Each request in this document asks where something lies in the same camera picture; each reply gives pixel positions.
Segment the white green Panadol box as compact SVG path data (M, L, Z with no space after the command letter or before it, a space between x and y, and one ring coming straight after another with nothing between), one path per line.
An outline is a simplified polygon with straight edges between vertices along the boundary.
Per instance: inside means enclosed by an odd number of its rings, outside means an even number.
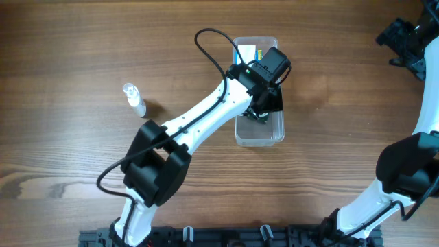
M257 58L257 50L255 45L238 45L238 52L236 52L236 64L245 63L255 60Z

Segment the white spray bottle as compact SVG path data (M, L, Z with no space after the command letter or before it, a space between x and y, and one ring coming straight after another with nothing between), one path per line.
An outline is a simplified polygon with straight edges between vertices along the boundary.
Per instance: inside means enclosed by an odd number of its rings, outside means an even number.
M123 86L123 92L125 93L128 103L132 107L133 111L139 117L146 116L147 107L138 88L131 83L126 83Z

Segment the dark green square box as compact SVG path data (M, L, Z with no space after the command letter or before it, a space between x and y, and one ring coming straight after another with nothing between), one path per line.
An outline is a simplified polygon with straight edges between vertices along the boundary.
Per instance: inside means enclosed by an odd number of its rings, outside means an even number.
M252 121L258 122L260 124L266 124L270 114L269 113L261 113L261 114L257 114L255 112L252 111L246 111L243 114L244 117L249 118Z

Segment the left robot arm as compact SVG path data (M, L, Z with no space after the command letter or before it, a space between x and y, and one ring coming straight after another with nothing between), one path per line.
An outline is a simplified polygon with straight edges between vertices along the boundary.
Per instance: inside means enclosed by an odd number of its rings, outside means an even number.
M186 113L139 128L117 162L126 186L123 213L112 227L118 246L139 246L149 237L157 209L179 190L193 153L219 127L238 115L282 110L278 88L290 71L290 64L234 64L219 86Z

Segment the blue medicine box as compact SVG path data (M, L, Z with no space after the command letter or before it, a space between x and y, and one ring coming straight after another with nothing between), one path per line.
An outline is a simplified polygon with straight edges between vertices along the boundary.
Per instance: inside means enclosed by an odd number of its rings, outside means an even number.
M263 58L263 51L261 50L261 49L257 49L257 58L255 59L255 60L253 60L253 61L260 61L261 59Z

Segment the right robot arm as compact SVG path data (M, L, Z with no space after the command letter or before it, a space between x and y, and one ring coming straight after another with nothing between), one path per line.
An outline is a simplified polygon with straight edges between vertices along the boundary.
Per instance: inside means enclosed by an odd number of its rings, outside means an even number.
M397 54L390 65L407 68L424 83L416 127L382 151L375 179L353 202L324 218L319 246L365 244L393 213L407 221L426 199L438 197L438 1L422 5L417 24L396 19L376 38Z

